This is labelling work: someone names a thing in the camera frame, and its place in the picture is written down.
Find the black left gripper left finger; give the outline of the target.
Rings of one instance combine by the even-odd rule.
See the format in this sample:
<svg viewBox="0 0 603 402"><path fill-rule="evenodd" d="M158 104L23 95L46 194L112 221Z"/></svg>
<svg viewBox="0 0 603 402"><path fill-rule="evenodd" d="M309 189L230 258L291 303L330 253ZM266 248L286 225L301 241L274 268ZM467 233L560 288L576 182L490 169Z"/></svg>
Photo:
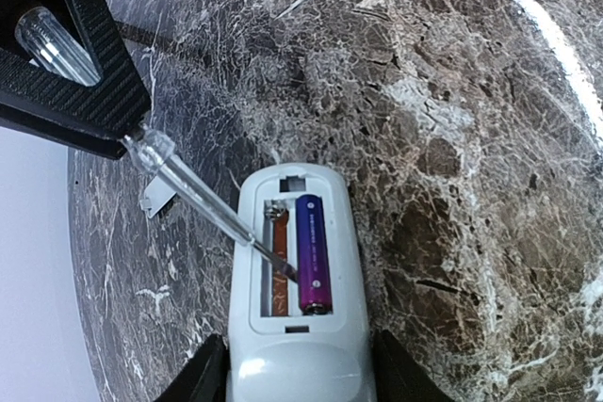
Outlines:
<svg viewBox="0 0 603 402"><path fill-rule="evenodd" d="M156 402L224 402L229 370L223 337L208 336Z"/></svg>

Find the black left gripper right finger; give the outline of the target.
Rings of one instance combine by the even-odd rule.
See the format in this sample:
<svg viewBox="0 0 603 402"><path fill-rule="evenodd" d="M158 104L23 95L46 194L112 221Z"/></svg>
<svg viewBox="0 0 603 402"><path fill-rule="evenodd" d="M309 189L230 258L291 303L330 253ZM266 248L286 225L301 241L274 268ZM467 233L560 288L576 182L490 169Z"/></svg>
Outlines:
<svg viewBox="0 0 603 402"><path fill-rule="evenodd" d="M381 402L453 401L389 330L374 332L374 372Z"/></svg>

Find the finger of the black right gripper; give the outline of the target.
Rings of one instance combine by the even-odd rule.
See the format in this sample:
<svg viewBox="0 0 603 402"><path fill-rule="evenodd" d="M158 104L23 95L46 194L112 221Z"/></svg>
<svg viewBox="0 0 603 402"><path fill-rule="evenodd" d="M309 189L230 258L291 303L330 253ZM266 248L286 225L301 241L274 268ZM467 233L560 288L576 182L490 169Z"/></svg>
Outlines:
<svg viewBox="0 0 603 402"><path fill-rule="evenodd" d="M1 0L1 124L108 159L151 99L106 0Z"/></svg>

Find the white remote control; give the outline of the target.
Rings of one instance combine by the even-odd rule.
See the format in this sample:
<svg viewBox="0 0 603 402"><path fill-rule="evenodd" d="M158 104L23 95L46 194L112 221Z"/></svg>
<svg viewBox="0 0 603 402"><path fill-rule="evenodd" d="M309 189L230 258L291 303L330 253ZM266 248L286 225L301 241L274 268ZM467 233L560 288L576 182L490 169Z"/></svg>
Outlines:
<svg viewBox="0 0 603 402"><path fill-rule="evenodd" d="M304 315L298 281L236 247L228 318L229 401L373 401L367 302L343 178L319 165L267 167L244 182L238 212L297 271L295 200L322 198L333 310Z"/></svg>

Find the white battery cover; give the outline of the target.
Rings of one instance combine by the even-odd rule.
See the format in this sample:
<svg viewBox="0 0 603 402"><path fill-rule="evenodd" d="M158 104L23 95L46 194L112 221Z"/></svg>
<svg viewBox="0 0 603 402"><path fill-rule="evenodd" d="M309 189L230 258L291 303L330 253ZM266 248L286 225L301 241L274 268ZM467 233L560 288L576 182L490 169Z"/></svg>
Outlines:
<svg viewBox="0 0 603 402"><path fill-rule="evenodd" d="M147 218L159 214L174 198L176 191L165 183L159 176L155 176L147 184L139 199L139 207Z"/></svg>

